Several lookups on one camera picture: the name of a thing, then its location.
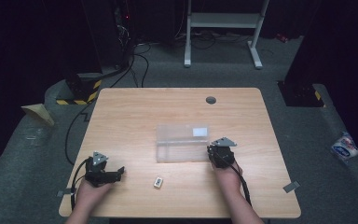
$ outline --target white label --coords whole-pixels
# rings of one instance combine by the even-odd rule
[[[208,136],[208,128],[193,128],[193,137]]]

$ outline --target clear container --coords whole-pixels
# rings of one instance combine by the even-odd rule
[[[207,124],[160,124],[157,127],[157,162],[208,161]]]

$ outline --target grey carpet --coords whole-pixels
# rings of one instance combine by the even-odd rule
[[[283,44],[261,38],[257,44],[262,70],[255,70],[244,41],[217,42],[208,49],[192,50],[192,66],[183,67],[184,48],[152,45],[142,55],[149,61],[145,87],[257,87],[261,90],[268,113],[296,189],[302,215],[297,219],[272,219],[271,223],[358,223],[358,156],[349,166],[334,158],[329,148],[345,131],[333,102],[323,85],[315,85],[326,107],[287,107],[277,86],[283,80],[296,55],[301,39]],[[207,47],[210,42],[194,41]],[[136,52],[144,52],[141,46]],[[135,56],[133,71],[138,82],[146,68],[144,59]],[[119,76],[103,81],[108,88]],[[55,96],[63,81],[46,92],[48,111],[55,119],[48,138],[35,142],[27,139],[39,125],[24,116],[0,158],[0,223],[63,223],[58,210],[61,199],[56,192],[64,189],[72,166],[64,156],[65,135],[83,105],[56,105]],[[115,87],[135,87],[131,73]],[[93,105],[85,112],[92,113]],[[75,121],[68,142],[69,155],[76,158],[88,123],[84,116]],[[117,223],[130,223],[117,220]],[[90,223],[108,223],[92,218]]]

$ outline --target metal stand leg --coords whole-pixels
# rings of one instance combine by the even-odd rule
[[[191,66],[191,0],[188,0],[187,9],[187,28],[186,28],[186,48],[185,48],[185,67]]]
[[[260,16],[258,17],[257,25],[255,27],[254,38],[252,41],[248,41],[249,50],[251,51],[256,69],[263,68],[260,58],[258,57],[257,50],[255,49],[255,44],[257,43],[258,36],[260,35],[261,26],[263,25],[264,18],[266,17],[266,11],[268,5],[269,5],[269,0],[265,0],[261,8]]]

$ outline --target dark background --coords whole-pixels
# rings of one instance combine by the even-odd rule
[[[45,2],[0,1],[0,155],[24,115],[20,106],[43,103],[48,87],[64,79],[57,63],[60,49],[51,37],[50,17]],[[143,14],[134,17],[135,20],[144,19],[142,26],[139,21],[133,21],[138,25],[135,27],[138,28],[135,29],[139,33],[137,35],[168,41],[173,38],[172,34],[180,27],[183,7],[186,6],[183,6],[184,1],[133,2],[139,6],[149,6],[145,7]],[[291,77],[295,77],[295,83],[319,82],[327,87],[338,113],[358,145],[358,1],[320,2],[270,1],[261,36],[274,38],[276,34],[282,34],[289,39],[306,36],[293,64],[294,68],[299,68],[295,69],[299,72]],[[193,1],[193,8],[204,12],[251,12],[258,11],[260,6],[261,1],[257,0],[213,0],[205,5],[203,1]],[[160,17],[170,18],[165,24],[167,27],[159,28],[162,35],[170,35],[152,36],[155,33],[150,32],[153,26],[144,28],[148,21],[146,18],[152,18],[147,17],[148,13],[153,10],[160,12]]]

